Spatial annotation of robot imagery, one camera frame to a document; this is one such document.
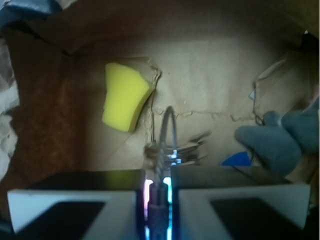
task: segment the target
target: sponge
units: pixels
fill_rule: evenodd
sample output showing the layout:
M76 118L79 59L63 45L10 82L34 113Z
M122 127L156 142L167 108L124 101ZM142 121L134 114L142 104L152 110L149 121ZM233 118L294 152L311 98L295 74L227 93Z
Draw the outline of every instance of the sponge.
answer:
M118 63L105 65L105 78L107 93L102 121L114 129L132 132L155 86L137 70Z

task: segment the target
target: blue light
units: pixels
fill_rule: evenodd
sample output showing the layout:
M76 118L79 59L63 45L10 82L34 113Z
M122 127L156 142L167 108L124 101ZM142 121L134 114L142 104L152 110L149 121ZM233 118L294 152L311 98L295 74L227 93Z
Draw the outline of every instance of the blue light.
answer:
M144 214L145 217L147 217L147 206L149 202L149 185L152 184L153 181L146 179L144 182ZM168 185L168 202L170 204L169 206L169 227L166 231L166 239L172 240L172 183L171 183L171 177L165 177L163 179L163 183ZM150 240L150 230L146 226L145 228L145 239Z

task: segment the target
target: cardboard box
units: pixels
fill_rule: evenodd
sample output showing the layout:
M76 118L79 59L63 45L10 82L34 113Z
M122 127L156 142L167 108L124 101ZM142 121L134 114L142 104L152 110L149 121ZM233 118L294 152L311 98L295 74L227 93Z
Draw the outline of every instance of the cardboard box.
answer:
M248 97L254 83L299 50L306 29L319 37L319 1L78 0L25 23L24 32L3 31L21 102L12 111L14 171L0 184L5 216L8 189L53 173L142 168L143 147L158 139L167 106L177 115L178 142L212 130L202 164L245 151L234 132L256 124ZM161 76L136 131L118 132L101 121L104 64L136 57L147 57L150 73L159 77L156 66Z

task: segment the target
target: crumpled paper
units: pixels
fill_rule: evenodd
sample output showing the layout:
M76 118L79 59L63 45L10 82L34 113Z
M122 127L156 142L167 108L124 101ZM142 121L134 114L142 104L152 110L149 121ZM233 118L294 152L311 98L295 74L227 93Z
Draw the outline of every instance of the crumpled paper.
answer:
M0 39L0 180L6 175L18 137L12 129L12 117L4 113L20 104L18 85L12 68L8 46Z
M0 180L7 173L10 159L13 156L18 136L10 126L11 116L0 115Z

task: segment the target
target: gray fabric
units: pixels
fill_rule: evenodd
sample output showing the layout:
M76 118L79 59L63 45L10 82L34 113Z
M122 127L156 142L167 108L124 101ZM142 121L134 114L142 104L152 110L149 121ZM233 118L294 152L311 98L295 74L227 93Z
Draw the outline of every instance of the gray fabric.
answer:
M297 142L278 126L242 126L235 138L252 148L270 172L282 177L295 169L301 157Z
M263 115L263 123L266 126L278 127L280 122L280 115L276 111L268 111Z
M305 111L293 111L281 119L282 126L297 141L301 150L308 154L319 152L319 98Z

